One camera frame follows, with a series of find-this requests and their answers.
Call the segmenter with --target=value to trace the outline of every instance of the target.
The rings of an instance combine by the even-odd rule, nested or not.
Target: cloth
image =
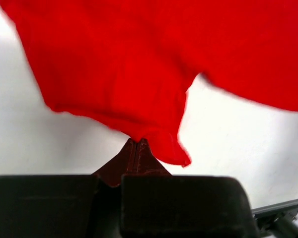
[[[186,166],[177,133],[198,73],[298,111],[298,0],[0,0],[44,102]]]

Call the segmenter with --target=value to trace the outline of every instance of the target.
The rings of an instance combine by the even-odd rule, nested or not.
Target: white table
[[[192,165],[172,174],[237,178],[252,208],[298,199],[298,114],[237,98],[196,78],[180,138]],[[0,175],[90,174],[128,136],[43,104],[13,26],[0,13]]]

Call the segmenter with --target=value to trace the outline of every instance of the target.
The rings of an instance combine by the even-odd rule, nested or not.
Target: wrinkled red fabric
[[[145,137],[164,162],[190,164],[177,133],[200,72],[241,97],[298,111],[298,0],[0,5],[48,107]]]

